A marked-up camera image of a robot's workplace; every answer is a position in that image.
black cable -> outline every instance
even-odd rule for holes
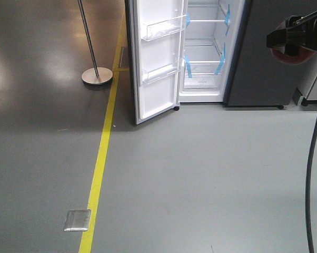
[[[314,157],[314,149],[317,139],[317,117],[315,122],[315,127],[313,131],[313,137],[311,141],[310,153],[307,161],[307,174],[306,174],[306,230],[307,230],[307,241],[308,249],[310,253],[314,253],[313,236],[312,236],[312,226],[311,226],[311,175],[312,175],[312,163]]]

blue tape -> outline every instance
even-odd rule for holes
[[[215,72],[215,75],[219,75],[222,71],[222,68],[224,66],[224,63],[225,63],[225,57],[226,57],[226,48],[225,48],[225,44],[224,44],[224,50],[223,50],[223,53],[222,53],[222,57],[221,57],[221,62]]]
[[[229,4],[229,10],[227,11],[227,14],[225,17],[225,24],[227,25],[225,36],[227,36],[230,29],[230,20],[231,20],[231,11],[230,11],[230,4]]]
[[[186,70],[188,71],[188,77],[192,78],[191,64],[190,64],[188,56],[184,55],[184,59],[185,59],[185,63],[186,63]]]
[[[186,27],[188,27],[191,23],[191,18],[190,18],[190,15],[189,13],[186,14]]]

black clamp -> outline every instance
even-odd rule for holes
[[[300,48],[317,52],[317,11],[306,16],[291,16],[266,38],[266,46],[288,56],[300,54]]]

metal floor plate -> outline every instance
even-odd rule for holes
[[[70,210],[67,213],[64,231],[88,231],[90,224],[91,210]]]

metal pole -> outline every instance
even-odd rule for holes
[[[87,25],[87,21],[86,21],[86,16],[85,16],[85,12],[84,12],[83,3],[81,2],[81,0],[78,0],[78,3],[79,3],[80,12],[81,12],[81,18],[83,19],[83,22],[84,22],[84,27],[85,27],[85,32],[86,32],[88,45],[90,47],[90,52],[91,52],[91,57],[92,57],[92,61],[93,61],[95,75],[98,78],[99,77],[99,72],[97,70],[96,60],[95,60],[95,56],[94,56],[94,51],[93,51],[92,41],[91,41],[91,37],[90,37],[90,32],[88,30],[88,25]]]

